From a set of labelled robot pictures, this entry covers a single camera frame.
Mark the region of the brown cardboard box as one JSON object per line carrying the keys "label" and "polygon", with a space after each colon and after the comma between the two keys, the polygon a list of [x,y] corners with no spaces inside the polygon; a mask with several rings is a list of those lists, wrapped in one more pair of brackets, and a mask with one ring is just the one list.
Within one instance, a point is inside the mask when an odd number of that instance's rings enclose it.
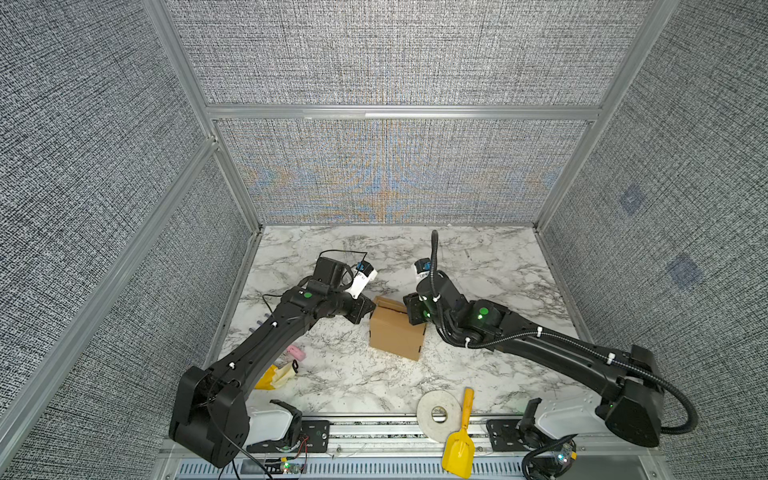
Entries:
{"label": "brown cardboard box", "polygon": [[412,325],[406,306],[377,296],[370,317],[369,346],[409,360],[418,361],[424,344],[426,324]]}

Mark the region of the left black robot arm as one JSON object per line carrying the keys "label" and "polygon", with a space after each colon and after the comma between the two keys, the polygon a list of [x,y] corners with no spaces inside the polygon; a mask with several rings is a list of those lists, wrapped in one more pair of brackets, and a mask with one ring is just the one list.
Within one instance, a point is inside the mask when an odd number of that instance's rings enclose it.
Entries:
{"label": "left black robot arm", "polygon": [[376,308],[363,294],[377,271],[361,260],[351,266],[320,256],[314,272],[280,295],[267,320],[229,354],[181,377],[168,436],[217,468],[248,445],[275,438],[255,425],[246,400],[273,362],[320,319],[341,316],[353,324]]}

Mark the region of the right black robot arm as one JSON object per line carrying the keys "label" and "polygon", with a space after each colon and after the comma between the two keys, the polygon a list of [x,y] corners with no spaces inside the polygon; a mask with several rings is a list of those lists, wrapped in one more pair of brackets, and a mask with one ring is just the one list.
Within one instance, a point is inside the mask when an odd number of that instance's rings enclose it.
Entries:
{"label": "right black robot arm", "polygon": [[671,387],[656,372],[653,354],[628,352],[568,337],[496,302],[469,300],[444,272],[422,279],[405,296],[410,321],[433,324],[448,344],[516,355],[554,370],[589,389],[572,403],[528,402],[516,430],[520,441],[540,447],[569,434],[610,432],[641,447],[656,447],[665,394]]}

